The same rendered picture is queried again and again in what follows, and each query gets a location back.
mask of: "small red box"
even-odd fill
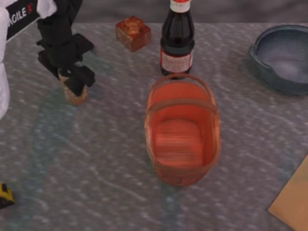
[[[131,52],[151,43],[151,29],[135,16],[117,23],[115,30],[117,40]]]

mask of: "soda bottle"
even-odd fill
[[[191,0],[170,0],[162,28],[159,64],[163,75],[189,73],[193,63],[194,26]]]

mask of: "gray marble surface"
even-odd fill
[[[163,23],[170,0],[84,0],[77,22],[114,23],[135,15]],[[308,22],[306,0],[192,0],[196,23]]]
[[[212,89],[221,120],[218,164],[200,182],[160,182],[147,156],[143,118],[161,74],[160,24],[136,53],[114,24],[77,24],[95,43],[90,101],[66,103],[36,60],[36,26],[13,39],[5,64],[11,104],[0,121],[0,180],[16,205],[0,231],[289,231],[267,208],[308,151],[308,98],[264,86],[245,66],[248,47],[273,24],[196,24],[192,73]]]

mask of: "red basket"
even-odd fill
[[[166,83],[175,77],[183,79]],[[153,84],[144,127],[154,170],[167,184],[194,184],[218,160],[219,116],[215,100],[208,86],[192,75],[172,74]]]

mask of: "bottle label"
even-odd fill
[[[170,9],[176,13],[184,13],[189,11],[191,0],[170,0]]]
[[[182,73],[191,68],[193,64],[193,51],[181,57],[175,57],[166,54],[163,49],[160,49],[160,66],[172,73]]]

